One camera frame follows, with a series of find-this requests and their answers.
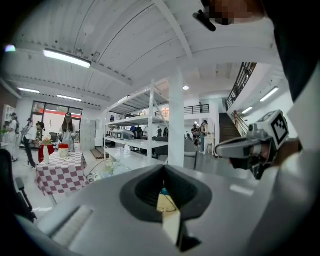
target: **red checkered tablecloth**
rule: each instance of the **red checkered tablecloth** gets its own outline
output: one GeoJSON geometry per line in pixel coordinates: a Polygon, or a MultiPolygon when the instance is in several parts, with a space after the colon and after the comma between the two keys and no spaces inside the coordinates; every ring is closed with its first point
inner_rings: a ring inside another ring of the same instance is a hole
{"type": "Polygon", "coordinates": [[[84,176],[86,166],[82,152],[69,152],[65,158],[54,152],[49,164],[43,161],[36,166],[35,180],[39,189],[48,195],[81,190],[89,184],[84,176]]]}

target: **white ceiling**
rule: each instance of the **white ceiling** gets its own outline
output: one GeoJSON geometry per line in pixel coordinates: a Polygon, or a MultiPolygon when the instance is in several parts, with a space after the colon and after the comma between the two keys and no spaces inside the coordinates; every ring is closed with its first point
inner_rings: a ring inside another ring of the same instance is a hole
{"type": "Polygon", "coordinates": [[[232,88],[241,62],[280,63],[269,19],[217,25],[212,33],[193,19],[201,8],[197,0],[45,1],[12,39],[17,51],[5,55],[2,75],[44,97],[64,94],[102,109],[177,65],[187,84],[206,93],[232,88]],[[45,48],[89,60],[91,68],[46,58],[45,48]]]}

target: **black railing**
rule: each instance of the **black railing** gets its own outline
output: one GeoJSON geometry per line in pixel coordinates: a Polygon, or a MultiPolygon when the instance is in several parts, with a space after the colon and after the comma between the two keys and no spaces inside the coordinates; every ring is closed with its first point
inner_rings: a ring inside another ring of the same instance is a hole
{"type": "MultiPolygon", "coordinates": [[[[185,115],[193,115],[193,114],[206,114],[210,113],[209,105],[198,105],[198,106],[186,106],[184,108],[185,115]]],[[[163,111],[162,115],[164,118],[169,116],[169,111],[163,111]]],[[[155,117],[160,118],[161,115],[159,112],[155,112],[155,117]]]]}
{"type": "Polygon", "coordinates": [[[242,90],[245,88],[248,83],[252,73],[256,68],[257,63],[243,62],[234,83],[233,89],[226,100],[226,110],[230,109],[232,104],[236,101],[242,90]]]}

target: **staircase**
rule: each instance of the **staircase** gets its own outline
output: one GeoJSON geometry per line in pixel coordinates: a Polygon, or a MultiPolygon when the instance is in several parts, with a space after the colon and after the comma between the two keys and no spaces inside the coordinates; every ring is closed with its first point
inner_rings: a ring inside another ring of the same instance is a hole
{"type": "Polygon", "coordinates": [[[230,139],[241,137],[235,124],[227,113],[220,113],[220,143],[228,141],[230,139]]]}

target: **robotic arm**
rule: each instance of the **robotic arm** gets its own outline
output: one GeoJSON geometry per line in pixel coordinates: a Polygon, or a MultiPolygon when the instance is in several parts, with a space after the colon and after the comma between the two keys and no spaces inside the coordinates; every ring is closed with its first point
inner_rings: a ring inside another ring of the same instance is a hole
{"type": "Polygon", "coordinates": [[[288,123],[282,111],[276,110],[251,124],[246,137],[220,143],[215,152],[220,157],[229,158],[235,169],[249,169],[260,180],[288,136],[288,123]]]}

